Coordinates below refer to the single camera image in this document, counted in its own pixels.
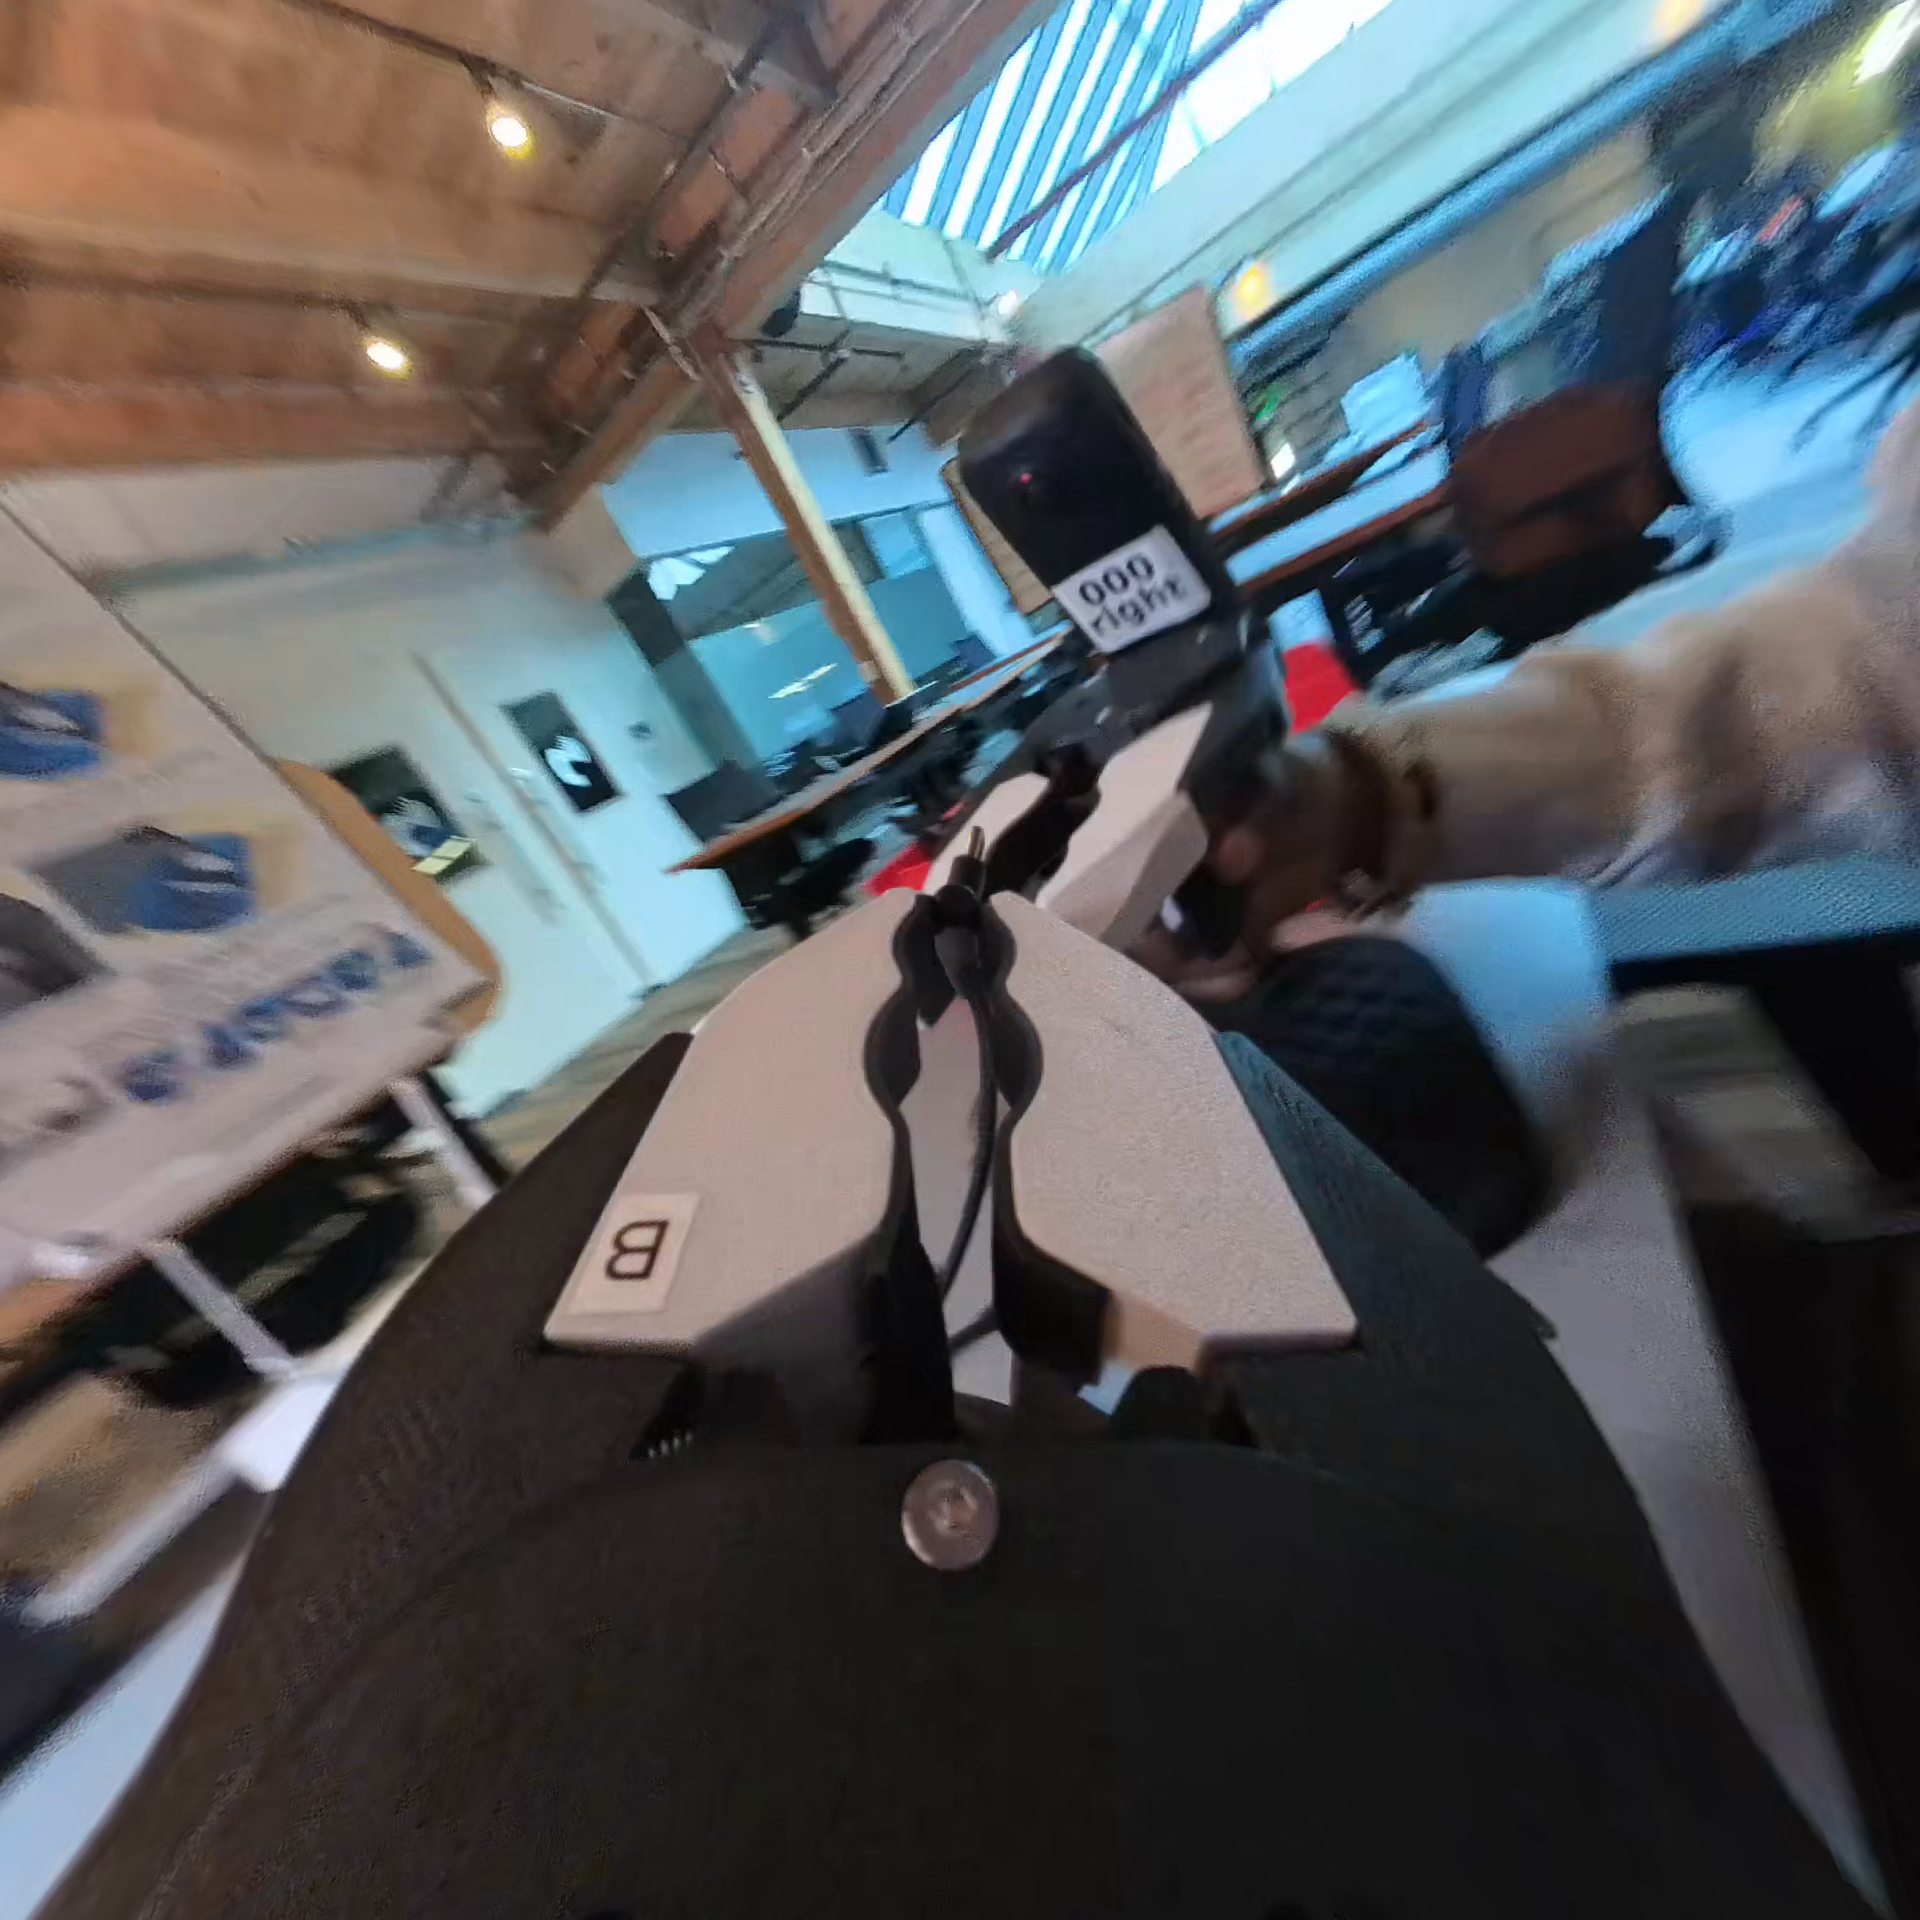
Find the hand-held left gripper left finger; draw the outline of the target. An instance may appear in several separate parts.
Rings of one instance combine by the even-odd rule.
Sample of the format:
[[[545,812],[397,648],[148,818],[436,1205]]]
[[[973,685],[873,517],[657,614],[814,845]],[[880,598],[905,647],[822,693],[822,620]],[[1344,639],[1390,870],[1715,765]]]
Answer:
[[[956,1430],[905,1098],[940,907],[889,894],[696,1026],[545,1320],[552,1346],[773,1381],[805,1434]]]

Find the long wooden workbench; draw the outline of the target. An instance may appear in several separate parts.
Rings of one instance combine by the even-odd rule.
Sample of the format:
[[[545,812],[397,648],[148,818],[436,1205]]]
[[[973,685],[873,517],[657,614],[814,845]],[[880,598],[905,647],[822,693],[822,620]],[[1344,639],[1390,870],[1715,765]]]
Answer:
[[[1084,662],[1089,647],[1059,624],[918,709],[900,731],[780,798],[732,760],[697,782],[696,822],[715,826],[665,868],[717,874],[754,928],[810,936],[841,910],[875,859],[875,832],[898,828],[913,848],[930,848],[947,813],[971,787],[986,738],[1045,704],[1054,676]]]

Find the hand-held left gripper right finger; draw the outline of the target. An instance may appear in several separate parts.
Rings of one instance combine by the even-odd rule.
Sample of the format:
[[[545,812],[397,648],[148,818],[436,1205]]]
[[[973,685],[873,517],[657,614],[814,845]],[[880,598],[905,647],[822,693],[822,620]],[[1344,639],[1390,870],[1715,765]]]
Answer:
[[[1019,896],[980,912],[1004,1107],[993,1311],[1069,1384],[1206,1375],[1358,1335],[1213,1029],[1125,951]]]

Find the black wall picture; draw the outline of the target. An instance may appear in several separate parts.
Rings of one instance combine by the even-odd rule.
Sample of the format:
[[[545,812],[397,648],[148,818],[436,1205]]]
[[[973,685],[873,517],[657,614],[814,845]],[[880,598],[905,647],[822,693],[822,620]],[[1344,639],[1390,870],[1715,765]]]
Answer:
[[[622,788],[593,749],[572,709],[554,691],[541,691],[502,704],[518,743],[545,767],[545,774],[577,813],[596,812],[622,799]]]
[[[474,835],[408,749],[374,749],[336,760],[326,772],[381,826],[413,874],[450,884],[486,867]]]

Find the person's right forearm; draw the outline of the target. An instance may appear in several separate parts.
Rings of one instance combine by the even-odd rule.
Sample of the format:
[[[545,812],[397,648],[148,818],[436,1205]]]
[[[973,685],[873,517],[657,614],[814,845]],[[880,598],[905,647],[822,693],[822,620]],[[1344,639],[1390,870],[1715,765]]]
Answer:
[[[1622,645],[1533,647],[1497,684],[1355,716],[1429,799],[1418,879],[1715,879],[1915,861],[1917,407],[1832,552]]]

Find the person's right hand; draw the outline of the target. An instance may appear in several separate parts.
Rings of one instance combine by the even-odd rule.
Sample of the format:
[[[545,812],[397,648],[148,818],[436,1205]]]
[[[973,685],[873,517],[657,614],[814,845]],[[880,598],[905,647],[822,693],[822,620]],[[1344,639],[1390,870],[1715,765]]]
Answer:
[[[1385,743],[1338,727],[1281,743],[1210,832],[1206,876],[1232,896],[1235,956],[1265,970],[1315,907],[1369,914],[1403,898],[1430,821],[1426,772]]]

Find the brown office chair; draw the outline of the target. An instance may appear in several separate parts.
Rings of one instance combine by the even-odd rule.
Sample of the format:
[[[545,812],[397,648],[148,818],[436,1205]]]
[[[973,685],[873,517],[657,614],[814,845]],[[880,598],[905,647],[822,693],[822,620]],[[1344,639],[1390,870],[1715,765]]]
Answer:
[[[1693,508],[1665,439],[1665,389],[1579,382],[1448,448],[1448,508],[1475,580],[1541,586],[1587,559],[1637,559]]]

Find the black honeycomb wrist rest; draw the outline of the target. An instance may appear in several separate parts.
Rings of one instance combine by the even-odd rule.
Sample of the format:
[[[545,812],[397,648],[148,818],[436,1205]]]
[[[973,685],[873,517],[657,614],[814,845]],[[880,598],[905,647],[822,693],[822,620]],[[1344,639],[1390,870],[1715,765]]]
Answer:
[[[1284,951],[1202,1016],[1259,1048],[1477,1255],[1501,1255],[1547,1208],[1541,1130],[1456,988],[1411,944],[1344,934]]]

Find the tan notice board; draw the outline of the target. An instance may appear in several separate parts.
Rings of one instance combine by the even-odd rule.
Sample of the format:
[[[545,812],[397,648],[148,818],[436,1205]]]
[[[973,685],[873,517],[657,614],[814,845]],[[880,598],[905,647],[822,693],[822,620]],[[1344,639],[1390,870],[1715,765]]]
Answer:
[[[1195,517],[1212,522],[1267,490],[1272,474],[1206,285],[1164,302],[1092,351]]]

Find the red plastic divided bin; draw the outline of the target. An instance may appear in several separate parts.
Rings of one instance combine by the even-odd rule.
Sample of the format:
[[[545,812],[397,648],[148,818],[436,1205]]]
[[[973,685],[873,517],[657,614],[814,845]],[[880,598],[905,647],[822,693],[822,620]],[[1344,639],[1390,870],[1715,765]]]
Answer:
[[[1361,696],[1332,638],[1288,639],[1281,662],[1292,733],[1322,727],[1330,712]]]

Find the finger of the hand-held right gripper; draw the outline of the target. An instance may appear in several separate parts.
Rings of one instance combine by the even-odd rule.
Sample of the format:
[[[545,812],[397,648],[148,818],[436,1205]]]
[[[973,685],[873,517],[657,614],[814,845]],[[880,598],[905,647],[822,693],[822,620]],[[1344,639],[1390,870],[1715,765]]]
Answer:
[[[1061,876],[1073,842],[1073,792],[1042,774],[1012,774],[986,792],[936,855],[925,898],[965,882],[984,901],[1037,901]]]
[[[1158,923],[1210,848],[1187,774],[1212,710],[1179,710],[1107,760],[1096,810],[1073,832],[1062,867],[1042,882],[1037,910],[1115,951],[1133,948]]]

